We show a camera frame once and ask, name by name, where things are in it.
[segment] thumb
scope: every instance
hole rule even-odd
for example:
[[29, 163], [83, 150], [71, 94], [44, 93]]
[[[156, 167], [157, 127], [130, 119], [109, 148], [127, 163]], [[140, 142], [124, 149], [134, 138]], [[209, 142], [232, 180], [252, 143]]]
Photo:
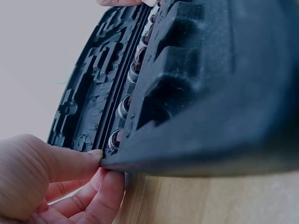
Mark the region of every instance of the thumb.
[[20, 135], [14, 142], [35, 157], [44, 168], [49, 182], [80, 180], [92, 177], [100, 166], [102, 150], [88, 153], [51, 146], [32, 135]]
[[45, 144], [50, 154], [44, 158], [48, 167], [50, 182], [86, 179], [93, 176], [100, 167], [102, 150], [94, 149], [88, 153]]

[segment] finger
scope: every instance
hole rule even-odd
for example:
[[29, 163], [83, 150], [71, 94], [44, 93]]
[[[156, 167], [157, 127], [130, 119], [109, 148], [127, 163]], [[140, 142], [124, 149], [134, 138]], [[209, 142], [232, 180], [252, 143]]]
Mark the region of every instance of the finger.
[[15, 137], [19, 143], [33, 150], [35, 157], [47, 172], [49, 182], [83, 180], [93, 175], [100, 166], [103, 152], [99, 149], [88, 153], [51, 146], [35, 136], [20, 135]]
[[111, 224], [123, 198], [124, 184], [123, 173], [108, 172], [98, 193], [86, 208], [85, 215], [78, 221], [78, 224]]
[[81, 211], [85, 211], [89, 203], [97, 194], [107, 172], [106, 169], [100, 168], [90, 182], [84, 185], [80, 191], [71, 197], [52, 204], [51, 207], [58, 210], [65, 217], [71, 217]]
[[47, 158], [50, 182], [85, 179], [95, 174], [103, 156], [99, 149], [81, 153], [71, 149], [48, 147], [51, 148], [51, 156]]
[[78, 180], [78, 181], [66, 181], [66, 182], [56, 182], [49, 185], [47, 194], [45, 196], [46, 201], [53, 202], [57, 199], [62, 198], [63, 196], [77, 190], [86, 183], [90, 181], [89, 179]]
[[96, 0], [100, 6], [137, 6], [141, 0]]

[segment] tool case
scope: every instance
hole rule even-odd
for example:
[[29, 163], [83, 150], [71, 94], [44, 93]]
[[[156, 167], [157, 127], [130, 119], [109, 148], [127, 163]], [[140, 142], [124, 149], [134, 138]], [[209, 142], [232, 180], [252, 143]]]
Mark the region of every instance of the tool case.
[[112, 7], [66, 86], [48, 143], [104, 168], [223, 176], [299, 167], [299, 4]]

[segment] tool compartment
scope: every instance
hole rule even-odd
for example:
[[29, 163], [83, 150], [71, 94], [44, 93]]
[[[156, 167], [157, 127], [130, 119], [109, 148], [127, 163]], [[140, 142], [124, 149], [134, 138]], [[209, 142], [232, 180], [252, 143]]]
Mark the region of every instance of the tool compartment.
[[84, 48], [48, 142], [151, 175], [296, 168], [294, 1], [113, 7]]

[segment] fingernail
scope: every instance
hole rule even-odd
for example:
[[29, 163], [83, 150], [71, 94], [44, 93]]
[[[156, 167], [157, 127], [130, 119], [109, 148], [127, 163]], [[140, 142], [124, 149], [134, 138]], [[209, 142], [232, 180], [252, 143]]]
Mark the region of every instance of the fingernail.
[[142, 1], [151, 7], [153, 7], [155, 5], [155, 3], [157, 2], [157, 0], [142, 0]]
[[97, 157], [98, 160], [101, 160], [103, 157], [103, 151], [100, 149], [94, 149], [89, 151], [88, 153], [92, 154], [93, 156]]

